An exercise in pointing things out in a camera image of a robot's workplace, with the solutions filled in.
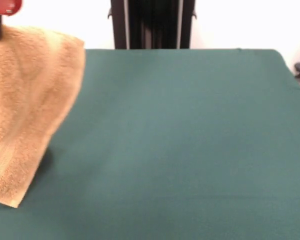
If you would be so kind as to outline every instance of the tan towel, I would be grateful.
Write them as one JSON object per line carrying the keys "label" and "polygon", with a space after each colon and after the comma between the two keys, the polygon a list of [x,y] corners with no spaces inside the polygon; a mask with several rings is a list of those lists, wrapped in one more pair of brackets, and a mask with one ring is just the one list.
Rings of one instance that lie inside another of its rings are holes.
{"label": "tan towel", "polygon": [[0,203],[17,208],[52,135],[80,91],[84,42],[3,26],[0,41]]}

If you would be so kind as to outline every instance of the white wall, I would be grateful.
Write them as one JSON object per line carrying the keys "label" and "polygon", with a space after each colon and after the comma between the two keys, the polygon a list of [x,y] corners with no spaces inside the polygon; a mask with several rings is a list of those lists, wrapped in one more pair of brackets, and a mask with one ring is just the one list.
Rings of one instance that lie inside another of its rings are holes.
{"label": "white wall", "polygon": [[[32,25],[75,35],[86,48],[113,49],[110,0],[23,0],[7,25]],[[196,0],[191,48],[276,49],[292,70],[300,61],[300,0]]]}

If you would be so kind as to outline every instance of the green tablecloth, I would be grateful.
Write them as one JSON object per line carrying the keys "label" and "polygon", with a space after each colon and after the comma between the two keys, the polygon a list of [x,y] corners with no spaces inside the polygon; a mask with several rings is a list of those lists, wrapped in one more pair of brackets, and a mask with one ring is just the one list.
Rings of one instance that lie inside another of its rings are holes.
{"label": "green tablecloth", "polygon": [[87,50],[0,240],[300,240],[300,87],[272,50]]}

